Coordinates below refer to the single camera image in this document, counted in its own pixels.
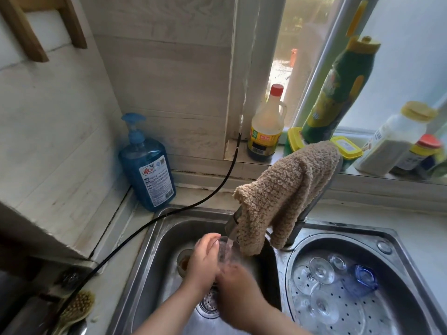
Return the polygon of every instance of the sink basin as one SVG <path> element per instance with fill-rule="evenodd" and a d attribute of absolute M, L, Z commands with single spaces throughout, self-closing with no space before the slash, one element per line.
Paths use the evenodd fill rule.
<path fill-rule="evenodd" d="M 158 215 L 173 208 L 180 207 L 171 206 Z M 229 211 L 195 208 L 151 226 L 107 335 L 130 335 L 135 331 L 180 286 L 182 278 L 177 270 L 179 254 L 184 249 L 192 249 L 206 233 L 224 235 L 224 226 L 232 214 Z M 331 296 L 332 304 L 336 304 L 337 320 L 325 325 L 324 329 L 317 329 L 315 333 L 447 334 L 445 315 L 393 230 L 308 221 L 287 249 L 272 248 L 268 239 L 267 233 L 260 255 L 243 259 L 243 264 L 253 273 L 266 300 L 305 327 L 310 326 L 301 313 L 304 310 L 297 305 L 315 290 Z M 346 291 L 342 274 L 338 272 L 331 285 L 319 284 L 315 280 L 306 281 L 305 276 L 297 275 L 312 258 L 328 259 L 332 254 L 342 257 L 348 266 L 362 264 L 372 268 L 379 289 L 364 298 L 353 298 Z M 221 320 L 215 308 L 216 294 L 217 291 L 212 288 L 196 306 L 183 334 L 244 334 Z"/>
<path fill-rule="evenodd" d="M 224 234 L 228 214 L 202 209 L 173 215 L 159 221 L 143 242 L 123 297 L 109 327 L 108 334 L 129 335 L 182 283 L 177 270 L 177 258 L 185 249 L 193 249 L 197 240 L 206 233 Z M 273 248 L 265 241 L 262 252 L 243 258 L 243 264 L 256 278 L 266 300 L 281 310 L 280 289 L 276 257 Z M 219 317 L 212 288 L 195 308 L 183 334 L 245 334 L 233 329 Z"/>

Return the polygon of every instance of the black cable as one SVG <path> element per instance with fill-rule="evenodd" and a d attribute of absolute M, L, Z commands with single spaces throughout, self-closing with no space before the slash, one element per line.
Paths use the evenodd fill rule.
<path fill-rule="evenodd" d="M 145 225 L 143 225 L 142 227 L 140 227 L 137 231 L 135 231 L 131 236 L 129 236 L 128 238 L 126 238 L 118 247 L 116 247 L 99 265 L 97 265 L 95 267 L 95 269 L 93 269 L 83 280 L 82 282 L 79 284 L 79 286 L 73 290 L 73 292 L 71 293 L 71 295 L 64 301 L 64 303 L 62 304 L 62 306 L 60 307 L 59 311 L 57 312 L 57 314 L 54 316 L 54 320 L 51 323 L 50 327 L 48 328 L 48 335 L 51 335 L 54 331 L 54 327 L 57 324 L 57 321 L 59 320 L 60 315 L 62 315 L 63 311 L 68 307 L 68 305 L 70 304 L 70 302 L 75 298 L 75 296 L 77 295 L 77 293 L 79 293 L 79 291 L 85 286 L 85 284 L 93 277 L 95 276 L 95 274 L 98 272 L 98 270 L 100 270 L 103 265 L 105 265 L 112 257 L 115 256 L 116 253 L 118 253 L 131 239 L 133 239 L 135 236 L 137 236 L 139 233 L 141 233 L 144 229 L 146 229 L 148 226 L 154 224 L 155 222 L 157 222 L 158 220 L 167 218 L 168 216 L 174 215 L 174 214 L 178 214 L 181 212 L 184 212 L 185 210 L 197 207 L 199 204 L 204 203 L 205 201 L 209 200 L 211 197 L 213 197 L 218 191 L 220 191 L 220 189 L 224 186 L 225 182 L 228 180 L 228 178 L 230 177 L 230 174 L 234 168 L 234 164 L 236 163 L 236 158 L 237 158 L 237 153 L 239 151 L 239 144 L 240 144 L 240 138 L 241 138 L 241 133 L 239 133 L 238 137 L 237 137 L 237 145 L 236 145 L 236 150 L 234 152 L 234 157 L 233 157 L 233 161 L 231 162 L 231 166 L 230 169 L 228 170 L 227 175 L 225 176 L 225 179 L 222 181 L 222 183 L 215 189 L 215 191 L 213 191 L 210 195 L 208 195 L 207 197 L 205 197 L 204 199 L 200 200 L 199 202 L 196 202 L 192 205 L 189 205 L 187 207 L 183 207 L 183 208 L 179 208 L 176 210 L 173 210 L 169 213 L 163 214 L 153 220 L 150 220 L 148 223 L 146 223 Z"/>

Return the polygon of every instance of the white countertop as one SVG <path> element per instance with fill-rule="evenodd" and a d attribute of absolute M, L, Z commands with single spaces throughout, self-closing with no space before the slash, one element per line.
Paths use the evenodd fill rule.
<path fill-rule="evenodd" d="M 203 189 L 177 188 L 172 204 L 193 204 L 210 194 Z M 239 203 L 232 194 L 219 192 L 201 207 L 237 210 Z M 122 240 L 140 226 L 149 222 L 153 213 L 138 206 L 129 222 Z M 444 313 L 447 314 L 447 214 L 429 214 L 403 209 L 352 204 L 335 200 L 321 200 L 309 214 L 310 219 L 391 228 L 410 254 L 429 289 L 433 292 Z M 90 335 L 105 334 L 115 307 L 130 274 L 145 233 L 129 242 L 105 268 L 102 275 L 93 278 L 86 286 L 97 297 L 95 307 L 88 317 Z"/>

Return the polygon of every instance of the window sill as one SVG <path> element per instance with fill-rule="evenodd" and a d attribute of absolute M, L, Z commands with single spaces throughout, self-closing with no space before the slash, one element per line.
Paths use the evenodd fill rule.
<path fill-rule="evenodd" d="M 230 140 L 227 143 L 224 159 L 231 161 L 235 149 L 236 141 Z M 249 180 L 257 179 L 270 165 L 283 157 L 283 146 L 281 145 L 277 147 L 269 162 L 254 161 L 248 156 L 246 149 L 247 143 L 242 142 L 237 156 L 237 164 L 242 165 L 244 178 Z M 447 201 L 447 178 L 445 176 L 432 182 L 423 182 L 400 178 L 392 174 L 377 177 L 360 173 L 351 166 L 346 171 L 337 174 L 330 190 L 332 194 L 325 195 L 325 198 L 342 200 L 346 193 L 351 193 L 363 196 L 365 203 L 369 202 L 371 196 L 376 196 L 387 202 L 398 200 L 400 201 L 398 205 L 407 201 L 407 204 L 401 204 L 401 206 L 415 210 L 446 211 L 447 209 L 444 207 Z"/>

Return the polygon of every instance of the brown towel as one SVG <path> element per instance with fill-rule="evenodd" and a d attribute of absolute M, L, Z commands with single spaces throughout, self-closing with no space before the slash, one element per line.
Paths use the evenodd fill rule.
<path fill-rule="evenodd" d="M 265 231 L 273 228 L 271 245 L 283 248 L 299 214 L 334 174 L 340 153 L 331 141 L 306 146 L 278 160 L 233 197 L 242 206 L 238 240 L 245 255 L 261 252 Z"/>

